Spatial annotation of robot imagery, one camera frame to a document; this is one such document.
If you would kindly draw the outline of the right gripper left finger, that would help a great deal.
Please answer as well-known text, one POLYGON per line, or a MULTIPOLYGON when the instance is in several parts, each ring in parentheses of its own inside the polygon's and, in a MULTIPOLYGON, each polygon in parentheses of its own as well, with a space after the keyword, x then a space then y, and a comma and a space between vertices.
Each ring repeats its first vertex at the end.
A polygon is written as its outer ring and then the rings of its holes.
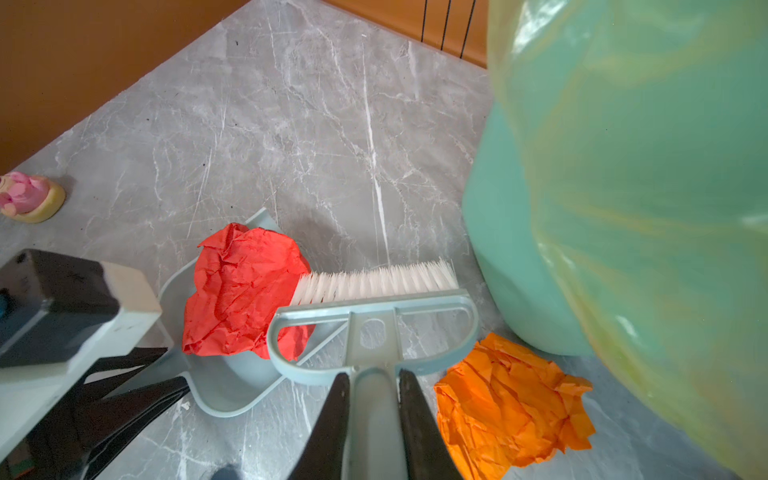
POLYGON ((339 373, 331 386, 290 480, 340 480, 350 416, 350 379, 339 373))

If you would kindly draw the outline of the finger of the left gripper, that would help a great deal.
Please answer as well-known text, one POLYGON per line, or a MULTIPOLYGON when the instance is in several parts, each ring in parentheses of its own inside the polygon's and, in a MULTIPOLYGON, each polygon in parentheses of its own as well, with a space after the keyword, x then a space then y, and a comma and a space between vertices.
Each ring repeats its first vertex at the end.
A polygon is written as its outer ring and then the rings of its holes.
POLYGON ((167 351, 167 347, 136 347, 125 356, 100 358, 86 371, 77 386, 84 386, 87 390, 115 390, 159 360, 167 351), (88 380, 92 375, 116 370, 123 370, 123 373, 88 380))
POLYGON ((85 385, 35 427, 37 479, 94 479, 149 424, 189 393, 182 377, 106 396, 112 380, 85 385))

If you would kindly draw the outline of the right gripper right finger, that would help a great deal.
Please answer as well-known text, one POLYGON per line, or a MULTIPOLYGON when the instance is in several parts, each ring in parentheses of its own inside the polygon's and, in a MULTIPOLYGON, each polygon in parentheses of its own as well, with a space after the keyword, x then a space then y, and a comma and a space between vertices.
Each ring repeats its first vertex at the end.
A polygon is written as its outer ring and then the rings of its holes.
POLYGON ((462 480, 441 437, 416 375, 398 374, 399 417, 410 480, 462 480))

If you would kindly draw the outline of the grey-green plastic dustpan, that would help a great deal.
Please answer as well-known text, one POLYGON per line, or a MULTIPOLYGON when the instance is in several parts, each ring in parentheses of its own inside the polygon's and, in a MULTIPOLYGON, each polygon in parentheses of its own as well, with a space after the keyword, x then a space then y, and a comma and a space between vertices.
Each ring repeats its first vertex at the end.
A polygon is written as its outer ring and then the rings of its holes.
POLYGON ((205 413, 219 418, 238 416, 266 398, 286 377, 271 360, 252 351, 228 356, 197 356, 182 351, 185 307, 196 292, 195 265, 194 260, 187 263, 160 289, 162 315, 146 338, 165 340, 167 352, 112 394, 133 393, 181 377, 205 413))

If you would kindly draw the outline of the red paper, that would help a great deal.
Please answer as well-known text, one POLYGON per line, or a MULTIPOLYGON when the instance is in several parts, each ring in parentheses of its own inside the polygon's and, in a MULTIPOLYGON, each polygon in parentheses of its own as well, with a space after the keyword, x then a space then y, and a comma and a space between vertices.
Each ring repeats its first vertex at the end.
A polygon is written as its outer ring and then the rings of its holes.
POLYGON ((281 233, 231 223, 199 244, 194 294, 184 310, 182 351, 196 356, 252 352, 270 358, 267 331, 310 265, 281 233))

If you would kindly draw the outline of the grey-green hand brush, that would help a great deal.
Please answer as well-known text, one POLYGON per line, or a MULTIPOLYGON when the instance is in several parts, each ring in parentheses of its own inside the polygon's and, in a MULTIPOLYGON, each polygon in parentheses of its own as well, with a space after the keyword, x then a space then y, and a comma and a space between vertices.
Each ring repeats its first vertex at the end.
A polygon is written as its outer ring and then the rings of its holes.
POLYGON ((342 273, 312 272, 299 280, 290 304, 277 310, 267 332, 270 360, 287 379, 327 385, 346 373, 350 416, 341 479, 409 479, 399 417, 398 374, 445 371, 473 349, 480 327, 469 293, 444 260, 342 273), (462 334, 431 356, 404 357, 399 322, 435 315, 456 320, 462 334), (337 323, 346 336, 341 365, 311 369, 288 360, 278 336, 288 328, 337 323))

